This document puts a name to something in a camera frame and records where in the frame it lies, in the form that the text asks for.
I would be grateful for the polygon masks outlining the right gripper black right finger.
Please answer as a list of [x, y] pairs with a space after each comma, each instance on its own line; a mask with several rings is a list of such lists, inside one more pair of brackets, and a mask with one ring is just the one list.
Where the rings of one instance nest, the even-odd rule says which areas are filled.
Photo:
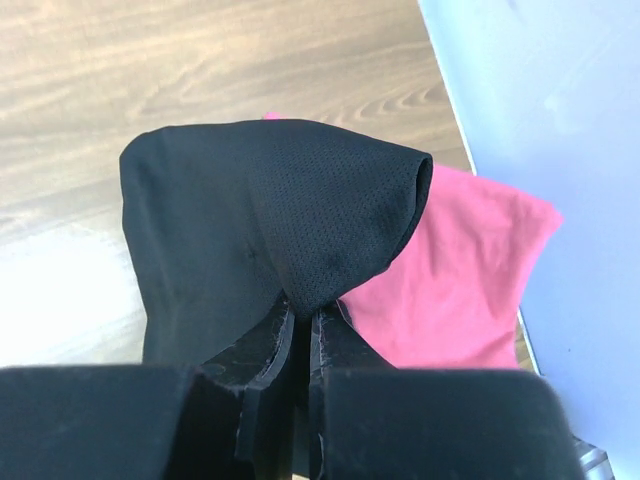
[[397, 369], [333, 303], [311, 322], [314, 479], [576, 479], [551, 387], [522, 370]]

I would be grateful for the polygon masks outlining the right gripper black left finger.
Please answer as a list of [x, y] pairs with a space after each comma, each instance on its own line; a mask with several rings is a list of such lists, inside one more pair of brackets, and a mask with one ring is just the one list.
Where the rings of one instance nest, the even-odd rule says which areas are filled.
[[5, 479], [288, 479], [295, 318], [279, 300], [211, 360], [5, 368]]

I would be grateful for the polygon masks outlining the black t shirt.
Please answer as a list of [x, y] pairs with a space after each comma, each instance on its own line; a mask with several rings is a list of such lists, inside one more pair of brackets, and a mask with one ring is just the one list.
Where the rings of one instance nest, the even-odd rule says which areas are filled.
[[300, 119], [169, 126], [122, 152], [147, 363], [201, 364], [280, 296], [307, 318], [384, 272], [424, 212], [425, 152]]

